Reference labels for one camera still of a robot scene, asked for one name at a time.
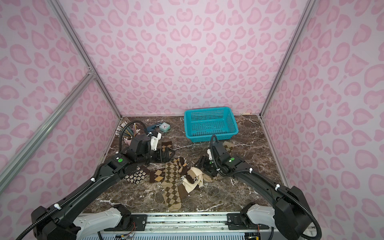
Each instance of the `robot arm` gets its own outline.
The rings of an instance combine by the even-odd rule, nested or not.
[[[172,154],[169,155],[167,152],[166,156],[161,155],[163,151],[154,151],[151,142],[153,143],[156,139],[151,141],[152,137],[145,135],[134,137],[128,149],[113,155],[100,165],[89,181],[48,209],[42,206],[35,209],[31,214],[33,224],[30,226],[35,237],[38,240],[76,240],[106,228],[119,227],[120,230],[127,230],[131,227],[131,213],[122,205],[116,205],[114,208],[86,218],[78,215],[109,187],[125,176],[133,174],[138,166],[150,162],[168,162],[173,158],[174,151],[171,149],[168,150],[173,151]],[[253,171],[240,156],[231,157],[220,142],[211,142],[210,151],[213,161],[210,161],[207,156],[202,156],[195,166],[212,177],[220,173],[225,177],[234,177],[254,188],[274,208],[274,224],[271,225],[276,226],[288,240],[304,237],[302,233],[309,224],[317,223],[300,189],[296,187],[290,189],[271,182]],[[247,211],[243,212],[242,221],[249,225],[258,224],[257,217],[252,215],[255,211],[251,208]],[[321,238],[321,229],[316,229],[317,236],[312,238],[314,240]]]

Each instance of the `black cable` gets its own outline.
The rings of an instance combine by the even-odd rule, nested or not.
[[[145,132],[146,135],[148,135],[148,130],[147,130],[147,126],[145,126],[145,124],[142,122],[142,121],[139,121],[139,120],[134,120],[132,122],[129,122],[121,131],[120,133],[120,136],[119,136],[119,152],[121,152],[121,144],[122,144],[122,137],[123,137],[123,133],[125,132],[125,130],[127,130],[129,128],[130,125],[134,124],[134,123],[140,123],[142,126],[143,126],[143,130]]]
[[[271,235],[269,236],[268,240],[272,240],[273,238],[273,231],[275,230],[274,227],[271,227]]]
[[[266,176],[264,176],[263,174],[261,174],[259,172],[254,172],[254,171],[250,172],[249,169],[235,171],[235,172],[230,173],[230,174],[224,174],[222,172],[222,170],[218,167],[218,163],[216,162],[216,159],[214,157],[214,153],[213,153],[213,140],[214,140],[214,138],[216,138],[216,142],[218,142],[216,135],[213,134],[212,137],[211,137],[211,140],[209,142],[209,146],[210,146],[210,150],[211,150],[212,162],[214,163],[216,169],[218,169],[217,171],[219,172],[219,174],[221,176],[223,176],[223,177],[230,177],[230,176],[233,176],[234,174],[237,174],[237,173],[240,173],[240,172],[247,172],[247,173],[254,174],[254,175],[258,176],[259,178],[263,179],[266,183],[268,183],[274,189],[276,188],[277,184],[275,182],[272,182],[269,178],[267,178]],[[316,228],[316,232],[317,232],[316,236],[314,236],[314,237],[307,236],[307,235],[302,233],[301,237],[303,237],[304,239],[308,239],[308,240],[319,240],[319,239],[321,239],[322,232],[321,232],[320,224],[317,222],[316,218],[313,216],[311,211],[309,211],[303,204],[301,204],[301,202],[299,202],[296,198],[292,197],[287,191],[283,190],[282,188],[278,187],[277,188],[277,192],[283,194],[285,197],[289,198],[292,202],[294,202],[299,208],[301,208],[303,210],[303,212],[313,222],[313,224],[314,224],[314,226]]]
[[[101,236],[100,231],[97,232],[97,235],[99,236],[99,240],[103,240],[103,237]]]
[[[236,172],[233,172],[232,174],[230,175],[234,175],[234,174],[237,174],[237,173],[240,173],[240,172],[247,172],[249,173],[249,170],[239,170],[239,171],[236,171]],[[259,178],[263,179],[266,183],[268,183],[270,186],[272,186],[274,189],[276,188],[277,184],[272,182],[270,179],[268,179],[266,176],[264,176],[263,174],[259,173],[259,172],[254,172],[252,171],[251,174],[254,174],[256,176],[258,176]],[[299,208],[301,208],[303,210],[303,212],[311,219],[311,221],[313,222],[315,228],[316,228],[316,236],[314,237],[311,237],[311,236],[308,236],[308,235],[305,235],[305,234],[301,234],[301,237],[304,238],[304,239],[308,239],[308,240],[319,240],[321,239],[321,236],[322,236],[322,232],[321,232],[321,227],[320,227],[320,224],[317,222],[316,218],[313,216],[313,214],[311,213],[311,211],[309,211],[303,204],[301,204],[301,202],[299,202],[296,198],[292,197],[287,191],[283,190],[282,188],[278,187],[277,188],[277,192],[281,193],[284,195],[284,197],[287,197],[289,198],[292,202],[294,202]]]
[[[100,173],[100,169],[103,164],[100,164],[93,174],[92,178],[97,178],[97,176]],[[89,183],[84,186],[84,188],[80,189],[77,193],[75,193],[72,197],[68,198],[65,202],[59,205],[60,208],[64,207],[68,203],[70,203],[73,199],[77,198],[80,194],[82,194],[85,190],[87,190],[91,185],[93,184],[93,181],[89,180]],[[27,227],[17,238],[16,240],[21,240],[25,237],[25,235],[28,234],[31,230],[33,230],[37,225],[39,225],[41,222],[45,221],[48,217],[52,216],[54,213],[58,212],[59,209],[55,208],[50,210],[49,212],[46,212],[44,215],[42,215],[40,218],[38,218],[33,224],[31,224],[29,227]]]

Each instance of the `pink leopard print wall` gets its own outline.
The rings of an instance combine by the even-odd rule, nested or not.
[[[63,0],[123,115],[259,113],[306,0]]]
[[[87,69],[44,0],[0,2],[0,173]]]
[[[31,212],[48,207],[91,177],[109,146],[116,115],[91,82],[0,196],[0,239],[15,239]],[[34,239],[29,233],[25,239]]]
[[[321,0],[265,122],[323,239],[384,239],[384,1]]]

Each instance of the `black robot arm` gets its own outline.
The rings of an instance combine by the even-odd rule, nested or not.
[[[276,228],[288,240],[297,240],[299,237],[309,240],[321,238],[321,227],[299,188],[281,186],[252,169],[242,157],[231,156],[215,135],[211,138],[208,154],[209,157],[202,156],[195,166],[202,168],[211,177],[217,174],[233,177],[252,187],[274,208]],[[311,222],[316,227],[315,237],[303,234]]]
[[[151,138],[145,135],[134,137],[129,148],[100,165],[93,177],[71,194],[47,209],[42,206],[35,209],[31,214],[32,225],[16,240],[21,240],[32,229],[38,240],[76,240],[76,234],[81,228],[73,223],[74,220],[101,193],[125,176],[134,173],[138,166],[149,162],[168,162],[172,159],[173,150],[169,149],[167,157],[159,155],[151,150],[150,140]],[[212,160],[202,156],[195,166],[202,168],[204,173],[212,177],[217,174],[234,177],[254,188],[274,208],[275,225],[284,237],[288,240],[297,240],[300,236],[310,240],[321,238],[320,226],[309,210],[301,190],[272,182],[253,170],[240,156],[231,157],[218,141],[211,141],[210,152]],[[311,222],[317,230],[315,237],[303,234]]]

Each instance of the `teal plastic basket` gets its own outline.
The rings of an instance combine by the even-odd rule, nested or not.
[[[218,140],[230,139],[239,132],[230,108],[202,108],[184,113],[184,129],[192,142],[210,141],[213,134]]]

